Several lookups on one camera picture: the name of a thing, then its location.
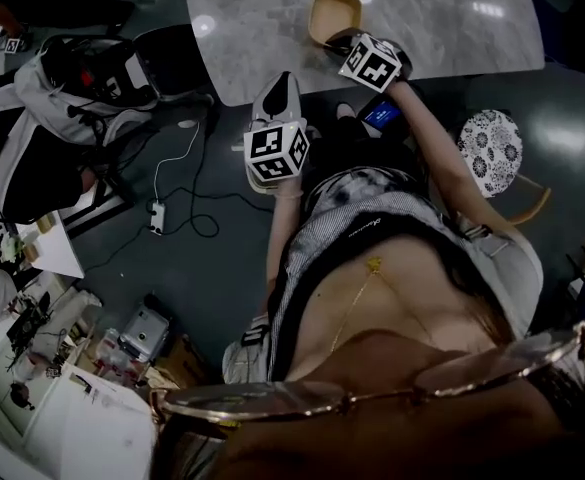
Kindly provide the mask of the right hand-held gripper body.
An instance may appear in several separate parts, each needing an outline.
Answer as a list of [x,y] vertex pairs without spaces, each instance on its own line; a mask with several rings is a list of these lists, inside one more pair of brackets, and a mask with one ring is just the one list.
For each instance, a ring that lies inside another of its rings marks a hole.
[[340,76],[377,93],[383,93],[397,80],[408,80],[412,74],[412,62],[397,43],[360,29],[338,32],[323,49],[339,66]]

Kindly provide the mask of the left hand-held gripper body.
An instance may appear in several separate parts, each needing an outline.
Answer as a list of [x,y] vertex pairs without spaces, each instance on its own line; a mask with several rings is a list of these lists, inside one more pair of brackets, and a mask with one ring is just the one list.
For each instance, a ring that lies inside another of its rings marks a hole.
[[255,192],[272,194],[280,182],[301,174],[310,147],[306,128],[297,79],[283,71],[257,95],[243,135],[246,175]]

